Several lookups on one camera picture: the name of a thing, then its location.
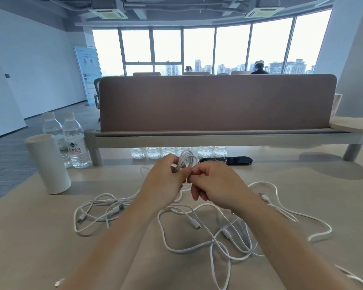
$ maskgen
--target black shirt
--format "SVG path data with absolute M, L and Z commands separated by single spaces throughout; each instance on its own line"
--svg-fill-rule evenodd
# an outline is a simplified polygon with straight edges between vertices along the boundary
M 269 74 L 269 72 L 266 72 L 262 68 L 259 68 L 257 71 L 254 71 L 254 72 L 252 72 L 250 74 Z

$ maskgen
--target clear plastic bottle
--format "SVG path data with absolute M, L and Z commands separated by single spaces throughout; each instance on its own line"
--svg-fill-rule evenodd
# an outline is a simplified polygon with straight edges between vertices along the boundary
M 130 152 L 132 154 L 132 158 L 141 159 L 145 158 L 147 153 L 145 152 L 145 148 L 131 148 Z
M 74 168 L 82 169 L 91 165 L 89 151 L 85 144 L 85 136 L 81 124 L 75 120 L 73 112 L 64 114 L 63 134 Z
M 211 158 L 213 156 L 212 146 L 198 146 L 198 156 L 201 158 Z
M 177 151 L 177 156 L 180 156 L 184 150 L 192 152 L 192 146 L 179 146 Z
M 148 158 L 161 158 L 161 148 L 147 148 Z
M 214 156 L 217 158 L 227 156 L 228 146 L 214 146 Z
M 174 155 L 176 155 L 177 152 L 178 152 L 178 148 L 176 146 L 163 147 L 163 156 L 166 156 L 169 153 L 173 153 Z
M 43 113 L 42 116 L 44 118 L 43 133 L 52 134 L 54 136 L 56 144 L 61 153 L 63 162 L 65 164 L 65 167 L 66 168 L 70 167 L 72 164 L 70 160 L 70 154 L 68 153 L 67 150 L 65 137 L 63 135 L 62 125 L 59 123 L 58 120 L 55 119 L 54 112 L 46 112 Z

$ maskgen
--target person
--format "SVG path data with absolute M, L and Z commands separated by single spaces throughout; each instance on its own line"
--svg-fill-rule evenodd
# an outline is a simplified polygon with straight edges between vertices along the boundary
M 265 62 L 259 60 L 254 63 L 254 72 L 250 74 L 269 74 L 269 72 L 264 70 L 264 67 L 265 67 Z
M 60 290 L 120 289 L 149 223 L 175 200 L 186 179 L 192 183 L 194 200 L 210 200 L 247 223 L 287 289 L 359 289 L 285 217 L 254 194 L 233 169 L 223 162 L 203 162 L 172 173 L 171 165 L 178 161 L 177 156 L 169 154 L 153 166 L 135 200 L 65 279 Z

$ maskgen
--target air conditioning vent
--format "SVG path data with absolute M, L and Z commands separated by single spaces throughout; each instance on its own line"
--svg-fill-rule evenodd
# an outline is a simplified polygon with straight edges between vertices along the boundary
M 245 15 L 245 18 L 266 18 L 271 17 L 278 11 L 281 11 L 284 7 L 261 7 L 254 8 Z
M 102 19 L 128 19 L 119 9 L 89 9 L 89 11 Z

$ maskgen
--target white tumbler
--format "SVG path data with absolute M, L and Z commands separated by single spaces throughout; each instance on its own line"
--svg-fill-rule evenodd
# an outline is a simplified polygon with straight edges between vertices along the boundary
M 71 186 L 59 148 L 51 134 L 28 137 L 25 141 L 40 177 L 51 195 L 61 193 Z

